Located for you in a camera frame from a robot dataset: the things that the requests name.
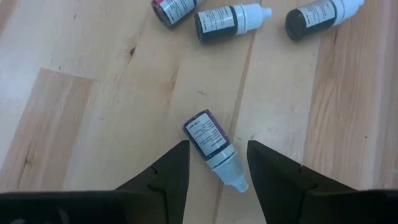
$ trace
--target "bottle label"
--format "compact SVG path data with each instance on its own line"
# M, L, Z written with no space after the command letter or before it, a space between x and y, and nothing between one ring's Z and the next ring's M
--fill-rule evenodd
M226 143L225 138L206 113L194 119L186 129L205 156L210 155Z
M193 0L156 0L161 6L170 23L174 24L195 8Z
M307 28L336 17L336 9L329 0L316 1L298 10L304 15Z
M235 21L229 6L198 12L203 33L234 27Z

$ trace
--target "small plastic bottle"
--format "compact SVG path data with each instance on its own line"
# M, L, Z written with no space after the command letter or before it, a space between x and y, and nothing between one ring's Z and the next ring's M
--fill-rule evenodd
M301 40L305 36L340 25L354 16L364 0L319 0L290 11L285 28L289 37Z
M272 17L272 9L259 4L223 6L195 14L200 42L245 34L257 29L262 22Z
M224 184L235 186L239 192L249 188L244 178L245 169L234 146L209 110L189 119L183 130Z
M204 2L205 0L152 0L152 8L160 21L171 29Z

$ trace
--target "wooden floor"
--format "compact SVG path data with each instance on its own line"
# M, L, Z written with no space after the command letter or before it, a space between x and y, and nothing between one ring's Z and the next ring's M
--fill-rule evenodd
M295 44L285 15L310 1L264 1L262 28L203 46L148 0L0 0L0 190L114 189L206 108L242 157L255 139L354 188L398 187L398 2ZM185 223L265 223L253 187L222 186L191 150Z

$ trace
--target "light wood surface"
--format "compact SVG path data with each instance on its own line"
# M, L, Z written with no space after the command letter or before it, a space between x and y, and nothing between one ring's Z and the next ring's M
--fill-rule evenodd
M192 17L167 30L147 0L0 0L0 190L114 189L206 108L244 161L255 139L352 187L398 187L398 3L293 43L285 15L310 1L264 1L263 27L204 46ZM265 223L253 187L223 186L191 148L184 223Z

